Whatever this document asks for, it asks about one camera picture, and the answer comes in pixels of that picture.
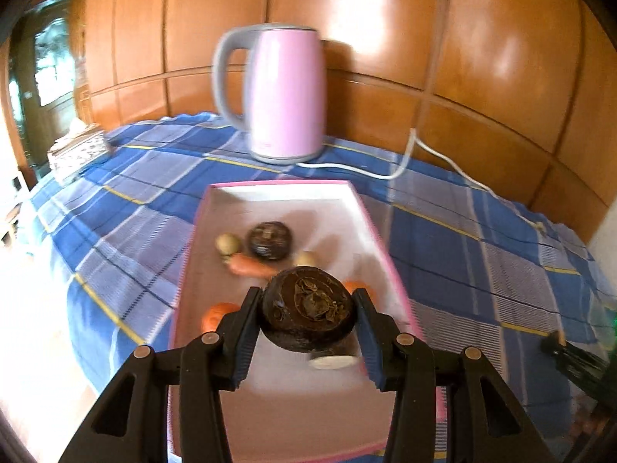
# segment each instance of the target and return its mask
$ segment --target kettle handle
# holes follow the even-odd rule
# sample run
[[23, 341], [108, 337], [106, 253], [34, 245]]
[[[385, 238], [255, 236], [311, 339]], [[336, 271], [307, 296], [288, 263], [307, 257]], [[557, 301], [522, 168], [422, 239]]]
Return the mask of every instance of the kettle handle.
[[227, 102], [227, 62], [236, 49], [252, 49], [262, 29], [261, 24], [230, 29], [219, 40], [212, 60], [212, 92], [217, 110], [227, 122], [243, 131], [248, 130], [247, 120], [234, 114]]

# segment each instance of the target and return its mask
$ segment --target door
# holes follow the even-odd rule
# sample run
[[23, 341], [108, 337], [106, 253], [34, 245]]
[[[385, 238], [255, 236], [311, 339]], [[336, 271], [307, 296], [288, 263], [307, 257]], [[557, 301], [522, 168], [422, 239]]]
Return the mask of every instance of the door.
[[10, 59], [30, 158], [39, 174], [47, 151], [75, 118], [75, 62], [69, 48], [70, 0], [44, 2], [15, 27]]

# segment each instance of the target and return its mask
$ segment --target carrot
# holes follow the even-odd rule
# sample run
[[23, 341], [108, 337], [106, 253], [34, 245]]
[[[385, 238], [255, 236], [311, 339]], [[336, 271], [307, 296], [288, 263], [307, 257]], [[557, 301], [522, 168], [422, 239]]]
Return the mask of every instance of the carrot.
[[257, 259], [238, 252], [232, 254], [227, 261], [227, 266], [234, 275], [251, 276], [254, 278], [270, 279], [278, 273], [277, 269], [263, 264]]
[[237, 312], [240, 306], [234, 303], [217, 303], [201, 317], [202, 333], [216, 331], [218, 324], [221, 323], [223, 317], [227, 314]]

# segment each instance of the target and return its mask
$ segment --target tissue box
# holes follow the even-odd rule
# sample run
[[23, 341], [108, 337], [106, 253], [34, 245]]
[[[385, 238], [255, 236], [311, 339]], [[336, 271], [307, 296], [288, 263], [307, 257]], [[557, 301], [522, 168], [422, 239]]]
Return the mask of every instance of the tissue box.
[[92, 164], [104, 162], [112, 154], [105, 132], [98, 125], [90, 125], [79, 134], [67, 134], [47, 153], [49, 167], [61, 185], [69, 184]]

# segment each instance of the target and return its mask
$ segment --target black device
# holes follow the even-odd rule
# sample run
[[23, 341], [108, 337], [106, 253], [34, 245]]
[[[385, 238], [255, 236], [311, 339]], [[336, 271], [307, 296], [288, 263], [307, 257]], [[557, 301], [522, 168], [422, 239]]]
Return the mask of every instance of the black device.
[[[184, 348], [140, 346], [85, 417], [60, 463], [167, 462], [167, 390], [180, 385], [184, 463], [232, 461], [218, 392], [245, 379], [259, 334], [262, 291], [249, 289], [239, 311], [215, 333]], [[384, 463], [432, 463], [436, 387], [447, 389], [451, 463], [556, 462], [523, 407], [478, 348], [430, 348], [380, 314], [365, 289], [352, 295], [356, 332], [371, 381], [396, 401]]]
[[542, 339], [540, 349], [555, 359], [556, 369], [596, 400], [590, 419], [605, 419], [597, 433], [581, 431], [563, 463], [612, 463], [617, 461], [617, 354], [609, 361], [566, 341], [563, 332], [554, 331]]

